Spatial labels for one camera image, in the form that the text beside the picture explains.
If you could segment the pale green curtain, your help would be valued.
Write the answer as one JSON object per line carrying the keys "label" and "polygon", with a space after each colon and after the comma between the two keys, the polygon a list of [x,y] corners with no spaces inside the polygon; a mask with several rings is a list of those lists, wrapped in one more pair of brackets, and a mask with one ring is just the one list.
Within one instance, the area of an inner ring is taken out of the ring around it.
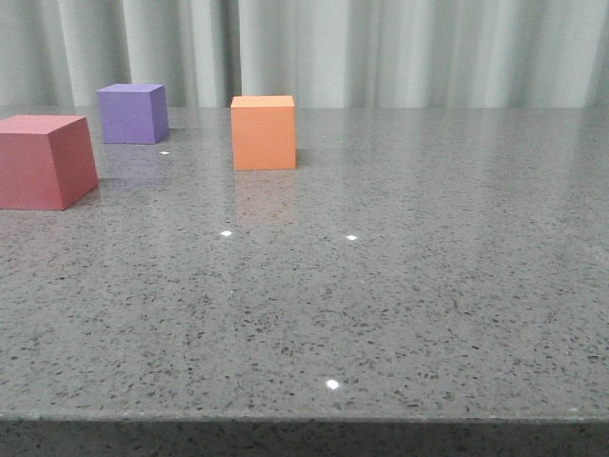
{"label": "pale green curtain", "polygon": [[604,1],[5,1],[1,102],[89,106],[158,83],[173,106],[608,102]]}

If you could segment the purple foam cube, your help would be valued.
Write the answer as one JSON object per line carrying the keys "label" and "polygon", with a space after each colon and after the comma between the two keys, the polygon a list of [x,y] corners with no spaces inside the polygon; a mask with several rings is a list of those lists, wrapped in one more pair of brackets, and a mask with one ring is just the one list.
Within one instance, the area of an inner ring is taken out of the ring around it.
{"label": "purple foam cube", "polygon": [[164,85],[114,84],[96,94],[105,143],[156,144],[168,135]]}

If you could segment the orange foam cube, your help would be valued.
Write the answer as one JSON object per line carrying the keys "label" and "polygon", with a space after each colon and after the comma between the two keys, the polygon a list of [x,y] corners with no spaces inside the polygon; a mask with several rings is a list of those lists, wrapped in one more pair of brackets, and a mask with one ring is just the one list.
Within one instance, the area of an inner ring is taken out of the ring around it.
{"label": "orange foam cube", "polygon": [[234,96],[230,108],[236,170],[296,168],[296,115],[291,95]]}

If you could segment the red foam cube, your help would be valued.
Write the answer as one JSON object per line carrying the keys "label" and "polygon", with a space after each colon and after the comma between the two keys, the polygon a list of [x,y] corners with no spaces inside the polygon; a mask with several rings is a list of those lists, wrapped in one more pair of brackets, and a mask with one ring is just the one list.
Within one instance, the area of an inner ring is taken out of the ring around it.
{"label": "red foam cube", "polygon": [[1,121],[1,208],[63,210],[99,184],[88,120],[14,115]]}

